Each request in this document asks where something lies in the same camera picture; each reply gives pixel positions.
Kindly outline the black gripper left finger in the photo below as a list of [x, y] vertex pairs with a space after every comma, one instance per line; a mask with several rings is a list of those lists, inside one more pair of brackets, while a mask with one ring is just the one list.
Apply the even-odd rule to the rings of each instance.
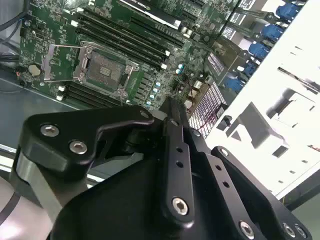
[[75, 197], [128, 167], [158, 155], [167, 130], [183, 130], [175, 102], [166, 99], [164, 118], [138, 105], [30, 116], [23, 124], [18, 177], [26, 182], [53, 225]]

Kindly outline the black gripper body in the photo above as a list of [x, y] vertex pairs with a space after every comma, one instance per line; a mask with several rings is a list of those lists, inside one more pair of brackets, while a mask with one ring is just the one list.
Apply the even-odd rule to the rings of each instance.
[[166, 131], [149, 156], [72, 199], [53, 240], [179, 240], [195, 221], [190, 149], [183, 129]]

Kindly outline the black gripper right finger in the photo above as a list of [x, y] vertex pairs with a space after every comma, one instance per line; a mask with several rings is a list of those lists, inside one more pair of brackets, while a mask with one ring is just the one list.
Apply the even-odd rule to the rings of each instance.
[[310, 240], [309, 230], [227, 149], [207, 147], [181, 103], [174, 115], [190, 152], [195, 219], [179, 240]]

